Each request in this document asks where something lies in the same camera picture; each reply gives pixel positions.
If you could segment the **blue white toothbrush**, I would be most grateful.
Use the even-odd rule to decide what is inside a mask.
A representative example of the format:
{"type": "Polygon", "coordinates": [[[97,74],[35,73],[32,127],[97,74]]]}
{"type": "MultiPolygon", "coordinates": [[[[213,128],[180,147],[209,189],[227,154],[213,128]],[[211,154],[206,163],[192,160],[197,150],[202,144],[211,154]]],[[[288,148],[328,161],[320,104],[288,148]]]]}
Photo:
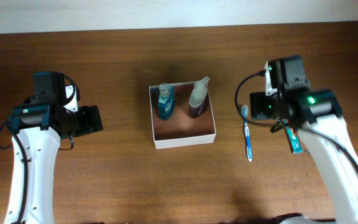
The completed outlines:
{"type": "MultiPolygon", "coordinates": [[[[246,118],[248,114],[249,114],[248,106],[247,105],[242,106],[243,117],[246,118]]],[[[248,123],[246,120],[244,120],[244,136],[245,136],[245,142],[246,142],[247,159],[249,162],[251,162],[253,155],[252,155],[252,148],[251,148],[251,143],[250,143],[250,131],[249,131],[248,123]]]]}

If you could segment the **teal toothpaste tube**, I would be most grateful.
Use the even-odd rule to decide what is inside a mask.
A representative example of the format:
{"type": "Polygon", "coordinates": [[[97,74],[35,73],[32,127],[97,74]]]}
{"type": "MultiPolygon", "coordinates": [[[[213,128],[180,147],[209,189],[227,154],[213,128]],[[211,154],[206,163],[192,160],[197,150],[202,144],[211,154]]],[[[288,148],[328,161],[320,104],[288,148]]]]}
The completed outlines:
{"type": "Polygon", "coordinates": [[[289,127],[287,120],[284,120],[283,122],[286,125],[285,132],[287,135],[287,139],[289,141],[291,152],[293,154],[300,154],[300,153],[304,152],[297,133],[294,132],[294,130],[291,127],[289,127]]]}

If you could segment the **clear foam pump bottle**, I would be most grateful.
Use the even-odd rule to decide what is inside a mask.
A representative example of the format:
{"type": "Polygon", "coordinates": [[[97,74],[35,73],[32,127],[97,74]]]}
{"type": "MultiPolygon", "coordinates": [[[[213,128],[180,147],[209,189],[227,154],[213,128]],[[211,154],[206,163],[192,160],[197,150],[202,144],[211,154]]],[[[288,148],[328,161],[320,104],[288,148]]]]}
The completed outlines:
{"type": "Polygon", "coordinates": [[[208,76],[197,81],[194,84],[193,91],[191,92],[188,107],[188,116],[191,118],[197,118],[203,111],[206,96],[208,94],[208,82],[210,78],[208,76]]]}

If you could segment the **teal Listerine mouthwash bottle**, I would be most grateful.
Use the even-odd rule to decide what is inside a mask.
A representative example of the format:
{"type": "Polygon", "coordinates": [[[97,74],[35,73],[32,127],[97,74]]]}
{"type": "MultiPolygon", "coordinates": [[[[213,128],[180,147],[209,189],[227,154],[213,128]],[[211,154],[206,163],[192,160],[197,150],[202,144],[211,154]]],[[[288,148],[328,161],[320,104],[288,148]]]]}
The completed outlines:
{"type": "Polygon", "coordinates": [[[168,120],[174,110],[174,89],[171,85],[163,83],[158,88],[158,115],[162,120],[168,120]]]}

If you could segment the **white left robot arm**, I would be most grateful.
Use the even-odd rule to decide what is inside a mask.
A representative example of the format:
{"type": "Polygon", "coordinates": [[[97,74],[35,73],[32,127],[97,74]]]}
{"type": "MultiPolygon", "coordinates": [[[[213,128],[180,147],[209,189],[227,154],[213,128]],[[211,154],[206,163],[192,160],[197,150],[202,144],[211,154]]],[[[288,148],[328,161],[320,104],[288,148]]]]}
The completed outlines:
{"type": "Polygon", "coordinates": [[[37,72],[33,82],[34,94],[14,107],[3,124],[14,152],[5,223],[53,223],[53,177],[61,141],[103,130],[96,105],[78,106],[79,88],[70,77],[37,72]]]}

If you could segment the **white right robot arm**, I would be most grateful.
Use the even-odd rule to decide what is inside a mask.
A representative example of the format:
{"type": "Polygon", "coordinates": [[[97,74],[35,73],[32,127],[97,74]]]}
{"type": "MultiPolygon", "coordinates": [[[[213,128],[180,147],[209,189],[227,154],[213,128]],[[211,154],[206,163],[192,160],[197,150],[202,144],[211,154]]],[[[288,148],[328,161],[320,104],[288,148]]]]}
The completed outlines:
{"type": "Polygon", "coordinates": [[[312,90],[299,55],[270,60],[265,91],[250,94],[251,117],[283,122],[308,148],[333,201],[338,223],[358,223],[358,156],[331,90],[312,90]]]}

